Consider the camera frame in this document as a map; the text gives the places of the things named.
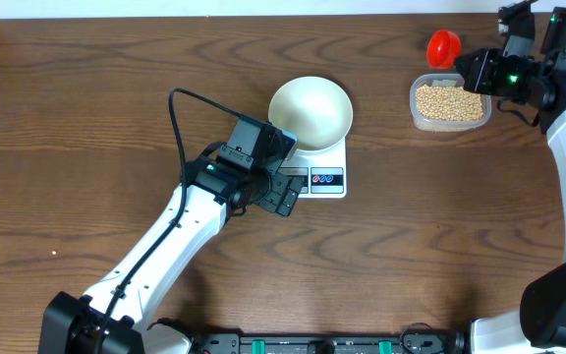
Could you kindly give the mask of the red measuring scoop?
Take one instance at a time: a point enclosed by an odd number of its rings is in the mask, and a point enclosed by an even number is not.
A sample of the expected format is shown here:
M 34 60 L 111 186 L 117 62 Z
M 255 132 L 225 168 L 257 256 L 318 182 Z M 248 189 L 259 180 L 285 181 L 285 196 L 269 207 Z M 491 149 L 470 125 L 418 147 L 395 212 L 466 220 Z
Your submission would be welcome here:
M 448 69 L 454 65 L 461 51 L 462 43 L 459 36 L 453 31 L 440 29 L 429 40 L 426 62 L 432 69 Z

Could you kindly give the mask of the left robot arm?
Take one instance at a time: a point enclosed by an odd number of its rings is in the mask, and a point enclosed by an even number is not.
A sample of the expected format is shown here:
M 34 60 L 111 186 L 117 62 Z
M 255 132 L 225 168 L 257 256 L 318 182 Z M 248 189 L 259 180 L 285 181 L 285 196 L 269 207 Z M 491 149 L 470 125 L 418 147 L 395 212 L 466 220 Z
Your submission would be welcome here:
M 288 145 L 209 145 L 185 162 L 179 186 L 130 253 L 80 298 L 58 293 L 43 313 L 41 353 L 188 353 L 191 339 L 153 321 L 196 253 L 234 216 L 256 205 L 291 213 L 298 180 L 280 172 Z

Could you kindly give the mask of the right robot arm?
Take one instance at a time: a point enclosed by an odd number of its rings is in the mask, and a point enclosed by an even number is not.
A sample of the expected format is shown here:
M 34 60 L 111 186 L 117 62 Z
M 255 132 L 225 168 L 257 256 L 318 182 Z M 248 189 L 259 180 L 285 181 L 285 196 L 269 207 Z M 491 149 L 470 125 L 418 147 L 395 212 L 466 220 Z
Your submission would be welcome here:
M 561 264 L 526 287 L 518 310 L 472 322 L 468 346 L 472 353 L 566 353 L 566 8 L 556 7 L 550 15 L 541 60 L 531 54 L 530 2 L 500 7 L 498 24 L 503 46 L 463 54 L 454 68 L 465 90 L 536 109 L 530 124 L 546 136 L 554 156 L 565 241 Z

